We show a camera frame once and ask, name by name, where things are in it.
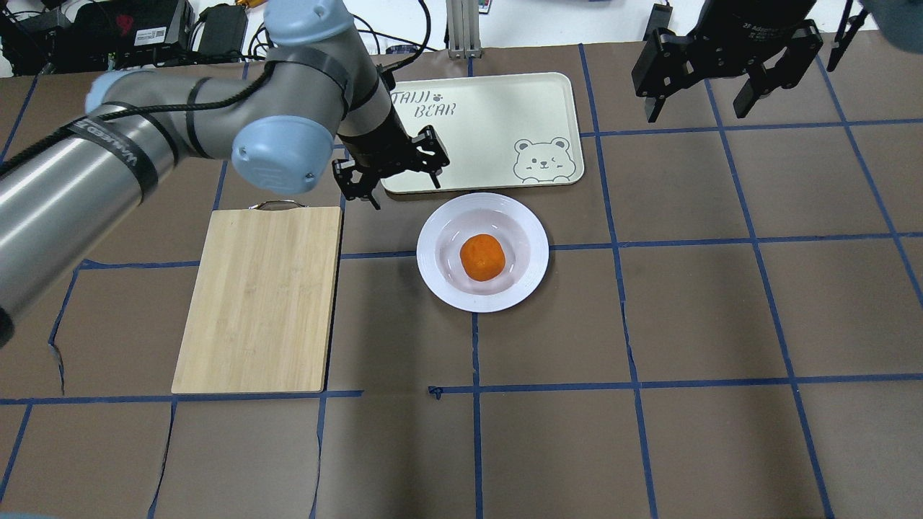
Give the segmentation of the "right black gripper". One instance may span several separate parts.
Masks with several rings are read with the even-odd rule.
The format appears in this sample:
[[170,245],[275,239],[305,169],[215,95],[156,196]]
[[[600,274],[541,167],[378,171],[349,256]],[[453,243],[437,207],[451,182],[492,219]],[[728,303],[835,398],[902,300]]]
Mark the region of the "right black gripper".
[[654,4],[632,69],[647,122],[658,121],[667,97],[705,79],[747,76],[734,99],[738,119],[776,88],[797,86],[822,47],[820,30],[808,17],[814,4],[706,1],[686,35],[669,29],[671,6]]

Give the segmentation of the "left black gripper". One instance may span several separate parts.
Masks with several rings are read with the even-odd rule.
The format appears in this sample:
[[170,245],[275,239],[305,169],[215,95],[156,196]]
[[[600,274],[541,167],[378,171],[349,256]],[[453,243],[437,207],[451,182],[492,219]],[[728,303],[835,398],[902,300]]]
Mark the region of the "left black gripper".
[[375,210],[381,210],[374,191],[383,179],[406,171],[426,173],[435,189],[440,190],[439,177],[451,163],[433,127],[422,128],[415,137],[401,128],[382,127],[363,135],[339,135],[339,138],[352,160],[333,162],[337,186],[346,200],[365,200]]

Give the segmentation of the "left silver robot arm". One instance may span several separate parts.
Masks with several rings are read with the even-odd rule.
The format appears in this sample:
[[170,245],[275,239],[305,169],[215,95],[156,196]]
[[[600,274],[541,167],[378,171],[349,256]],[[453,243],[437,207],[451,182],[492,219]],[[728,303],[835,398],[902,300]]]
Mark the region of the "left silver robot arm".
[[313,190],[326,168],[347,200],[375,203],[383,179],[435,186],[449,157],[435,128],[405,130],[392,70],[367,53],[340,1],[271,1],[273,41],[254,80],[111,71],[85,115],[2,164],[1,316],[23,316],[186,158],[230,161],[251,185]]

